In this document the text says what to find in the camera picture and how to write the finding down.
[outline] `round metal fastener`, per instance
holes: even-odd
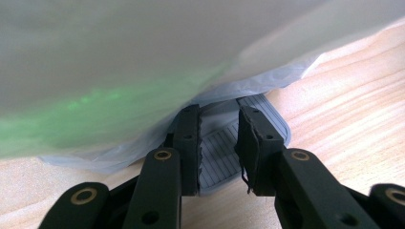
[[[389,188],[385,191],[385,195],[395,203],[405,206],[405,192],[395,188]]]
[[[168,151],[157,151],[154,153],[154,157],[157,160],[166,160],[172,156],[172,153]]]
[[[71,203],[75,205],[83,205],[91,202],[97,196],[97,189],[95,188],[84,188],[75,192],[71,197]]]
[[[301,151],[293,151],[291,157],[297,160],[309,160],[309,155]]]

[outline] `wood grain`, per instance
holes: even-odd
[[[314,152],[345,185],[405,186],[405,23],[325,53],[302,80],[267,98],[292,131],[289,147]],[[37,158],[0,161],[0,228],[36,228],[56,199],[83,181],[110,188],[139,173],[54,167]],[[182,228],[278,228],[273,198],[246,194],[234,180],[209,197],[184,198]]]

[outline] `gray object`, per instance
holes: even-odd
[[[263,94],[232,99],[202,108],[202,172],[201,195],[209,195],[241,175],[239,159],[234,151],[238,137],[239,107],[246,105],[262,111],[285,140],[291,131]]]

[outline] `tabletop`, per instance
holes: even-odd
[[[405,186],[405,20],[323,54],[302,80],[266,97],[291,129],[288,147],[315,153],[342,184],[363,194],[376,183]],[[36,157],[0,160],[0,228],[36,228],[67,189],[84,181],[111,189],[141,165],[102,175]],[[181,228],[278,228],[273,204],[235,179],[183,198]]]

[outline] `white plastic bag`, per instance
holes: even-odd
[[[400,0],[2,1],[0,157],[125,166],[154,144],[133,142],[158,142],[197,94],[232,97],[226,83],[293,68],[403,15]],[[299,75],[276,78],[267,88]]]

